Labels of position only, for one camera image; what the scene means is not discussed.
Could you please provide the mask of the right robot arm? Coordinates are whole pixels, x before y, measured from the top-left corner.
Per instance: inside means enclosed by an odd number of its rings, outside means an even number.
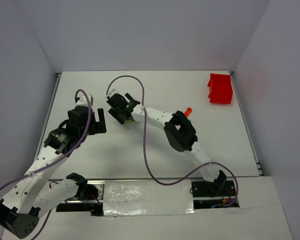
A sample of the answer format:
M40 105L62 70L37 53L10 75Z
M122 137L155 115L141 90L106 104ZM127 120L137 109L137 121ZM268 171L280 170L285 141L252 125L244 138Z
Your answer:
M144 123L144 130L150 125L164 131L169 145L175 151L184 153L199 168L204 180L200 190L208 197L222 194L227 177L217 165L212 164L212 159L200 146L195 128L183 112L178 110L170 113L145 107L128 93L122 96L116 90L112 90L106 97L110 106L108 112L120 124L140 122Z

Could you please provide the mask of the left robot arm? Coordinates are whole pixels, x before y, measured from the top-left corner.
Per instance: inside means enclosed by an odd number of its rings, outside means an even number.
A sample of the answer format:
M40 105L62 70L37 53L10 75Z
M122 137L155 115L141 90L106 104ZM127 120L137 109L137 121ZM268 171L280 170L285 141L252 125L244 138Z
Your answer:
M0 225L19 239L28 237L42 216L69 198L96 200L100 191L78 173L67 175L57 186L42 192L52 174L89 135L107 131L104 110L99 120L86 106L68 111L68 118L44 141L37 159L20 178L10 181L13 188L0 198Z

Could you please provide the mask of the orange arch wood block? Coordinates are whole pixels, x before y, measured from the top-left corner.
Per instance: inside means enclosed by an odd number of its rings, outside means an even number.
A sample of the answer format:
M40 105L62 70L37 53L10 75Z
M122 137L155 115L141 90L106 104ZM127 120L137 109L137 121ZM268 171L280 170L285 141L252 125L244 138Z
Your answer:
M186 117L188 117L191 113L192 113L192 108L191 107L188 107L187 109L186 109L186 111L184 112L184 115L186 116Z

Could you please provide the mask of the red plastic bin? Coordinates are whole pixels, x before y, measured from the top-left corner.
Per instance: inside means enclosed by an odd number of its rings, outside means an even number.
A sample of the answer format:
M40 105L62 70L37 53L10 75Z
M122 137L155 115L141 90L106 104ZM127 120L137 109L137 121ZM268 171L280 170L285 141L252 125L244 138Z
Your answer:
M230 105L232 103L233 88L229 74L211 73L207 87L211 104Z

